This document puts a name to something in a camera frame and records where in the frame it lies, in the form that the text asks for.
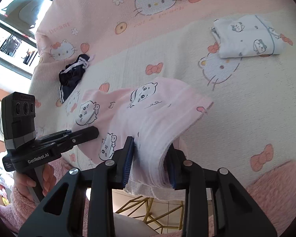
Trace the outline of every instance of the metal screw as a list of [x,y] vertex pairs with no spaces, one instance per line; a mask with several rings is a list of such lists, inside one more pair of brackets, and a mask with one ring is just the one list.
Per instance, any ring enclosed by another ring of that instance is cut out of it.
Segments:
[[115,164],[115,162],[114,162],[113,160],[108,160],[108,161],[105,162],[105,164],[106,164],[107,166],[112,166],[112,165]]
[[220,174],[222,174],[222,175],[227,175],[229,171],[228,171],[228,169],[222,167],[222,168],[219,170],[219,172],[220,172]]
[[69,174],[71,174],[71,175],[75,175],[75,174],[77,174],[78,172],[79,172],[79,169],[77,169],[77,168],[75,168],[75,167],[69,170]]
[[185,166],[191,166],[192,164],[193,164],[192,161],[189,161],[189,160],[183,161],[183,165],[185,165]]

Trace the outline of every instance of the camera lens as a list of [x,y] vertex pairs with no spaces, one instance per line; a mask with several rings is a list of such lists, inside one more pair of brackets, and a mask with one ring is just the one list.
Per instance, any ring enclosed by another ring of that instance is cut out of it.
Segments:
[[20,114],[20,112],[21,112],[21,105],[19,104],[19,103],[17,103],[16,105],[15,105],[15,112],[16,112],[16,114]]
[[29,113],[29,104],[27,102],[25,102],[23,105],[23,112],[25,115]]

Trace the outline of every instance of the black gripper frame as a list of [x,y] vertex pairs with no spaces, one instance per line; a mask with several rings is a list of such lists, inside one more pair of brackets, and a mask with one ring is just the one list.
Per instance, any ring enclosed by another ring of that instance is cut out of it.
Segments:
[[[123,189],[128,182],[134,152],[134,139],[129,136],[124,148],[115,151],[114,163],[70,170],[26,220],[19,237],[81,237],[89,187],[88,237],[115,237],[112,189]],[[269,219],[227,169],[203,169],[173,145],[165,160],[172,187],[186,189],[182,237],[208,237],[206,188],[212,190],[215,236],[277,237]]]
[[112,189],[122,190],[128,182],[135,150],[129,136],[111,160],[85,171],[71,169],[40,202],[18,237],[82,236],[85,192],[90,187],[88,237],[115,237]]
[[[16,152],[8,150],[8,154],[3,157],[2,162],[8,172],[14,170],[20,173],[29,172],[38,166],[59,159],[62,156],[61,153],[71,150],[75,145],[96,139],[98,135],[99,130],[95,126],[75,132],[62,130],[35,139],[26,147],[18,148]],[[41,156],[45,158],[33,161],[34,158]]]
[[208,237],[206,188],[212,192],[215,236],[277,237],[270,220],[227,169],[203,169],[173,145],[165,160],[172,187],[186,189],[183,237]]

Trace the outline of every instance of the pink fluffy blanket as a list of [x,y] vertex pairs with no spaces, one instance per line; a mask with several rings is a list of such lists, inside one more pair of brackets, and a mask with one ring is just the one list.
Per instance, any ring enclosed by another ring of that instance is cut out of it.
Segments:
[[[55,168],[55,176],[59,180],[71,166],[64,159],[51,162]],[[296,216],[296,161],[290,161],[276,169],[265,173],[255,183],[247,187],[247,191],[258,203],[264,213],[275,226],[280,236]],[[24,221],[34,211],[35,204],[13,189],[11,204],[0,205],[0,217],[14,232],[18,232]],[[84,236],[87,236],[86,201],[84,212]],[[209,218],[209,236],[214,235],[213,216]],[[164,237],[179,237],[181,232],[162,234]]]

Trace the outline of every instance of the finger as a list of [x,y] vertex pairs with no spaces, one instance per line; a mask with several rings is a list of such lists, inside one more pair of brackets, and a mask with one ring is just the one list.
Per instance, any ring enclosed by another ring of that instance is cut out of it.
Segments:
[[35,187],[36,182],[29,178],[27,175],[20,174],[18,172],[14,172],[13,174],[14,181],[16,184],[22,184],[24,186],[30,186],[30,187]]
[[50,165],[50,174],[49,174],[49,177],[48,177],[48,181],[51,182],[51,180],[53,179],[53,176],[54,176],[54,172],[55,172],[55,169]]
[[51,189],[54,188],[54,186],[55,186],[55,184],[56,184],[56,181],[57,181],[56,177],[53,176],[53,178],[52,178],[52,180],[51,180],[51,186],[50,186],[50,189],[49,189],[49,190],[51,190]]
[[48,181],[48,177],[50,175],[50,171],[51,171],[51,166],[47,163],[44,166],[44,170],[43,170],[43,179],[45,181]]
[[50,184],[50,182],[44,182],[44,183],[43,183],[43,186],[44,186],[44,189],[45,189],[46,191],[48,191],[49,188],[50,188],[50,186],[51,186],[51,184]]

